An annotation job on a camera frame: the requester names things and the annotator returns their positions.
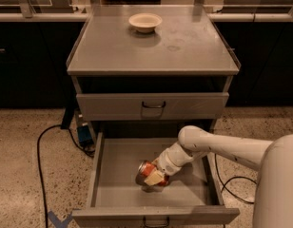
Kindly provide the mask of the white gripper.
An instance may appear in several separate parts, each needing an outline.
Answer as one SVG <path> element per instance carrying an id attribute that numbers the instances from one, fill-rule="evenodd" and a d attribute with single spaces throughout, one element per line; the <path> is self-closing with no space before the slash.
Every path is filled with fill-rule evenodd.
<path id="1" fill-rule="evenodd" d="M 146 178 L 145 183 L 148 186 L 159 184 L 165 180 L 165 175 L 173 176 L 181 170 L 181 168 L 192 162 L 192 155 L 189 151 L 182 148 L 177 142 L 164 150 L 158 158 L 152 163 L 157 165 L 160 170 L 152 171 Z"/>

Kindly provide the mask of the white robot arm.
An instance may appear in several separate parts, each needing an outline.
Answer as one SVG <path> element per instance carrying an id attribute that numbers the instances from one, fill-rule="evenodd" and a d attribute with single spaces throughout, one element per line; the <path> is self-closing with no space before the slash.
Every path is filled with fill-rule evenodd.
<path id="1" fill-rule="evenodd" d="M 208 153 L 258 172 L 253 228 L 293 228 L 293 134 L 264 141 L 216 135 L 188 125 L 180 130 L 177 142 L 139 170 L 145 183 L 153 186 Z"/>

